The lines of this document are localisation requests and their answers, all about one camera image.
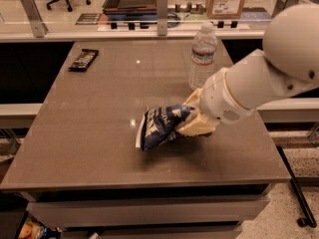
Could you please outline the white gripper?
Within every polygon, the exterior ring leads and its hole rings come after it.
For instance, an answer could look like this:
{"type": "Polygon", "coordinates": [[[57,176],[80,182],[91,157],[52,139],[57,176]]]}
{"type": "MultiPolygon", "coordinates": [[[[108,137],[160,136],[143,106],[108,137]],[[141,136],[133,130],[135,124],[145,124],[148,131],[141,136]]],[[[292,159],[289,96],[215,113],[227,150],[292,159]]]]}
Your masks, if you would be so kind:
{"type": "Polygon", "coordinates": [[[196,136],[215,131],[216,122],[234,124],[250,117],[254,110],[244,108],[232,96],[227,86],[227,68],[222,68],[202,86],[191,93],[183,103],[191,113],[174,130],[186,136],[196,136]]]}

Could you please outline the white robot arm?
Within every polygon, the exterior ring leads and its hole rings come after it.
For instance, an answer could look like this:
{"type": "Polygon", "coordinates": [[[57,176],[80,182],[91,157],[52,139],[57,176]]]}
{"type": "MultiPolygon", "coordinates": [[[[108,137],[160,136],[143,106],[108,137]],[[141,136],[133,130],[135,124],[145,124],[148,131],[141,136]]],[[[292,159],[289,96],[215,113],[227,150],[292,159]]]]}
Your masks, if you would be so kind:
{"type": "Polygon", "coordinates": [[[319,6],[300,4],[268,24],[262,48],[209,77],[185,104],[191,114],[176,126],[183,135],[215,131],[250,117],[256,108],[319,86],[319,6]]]}

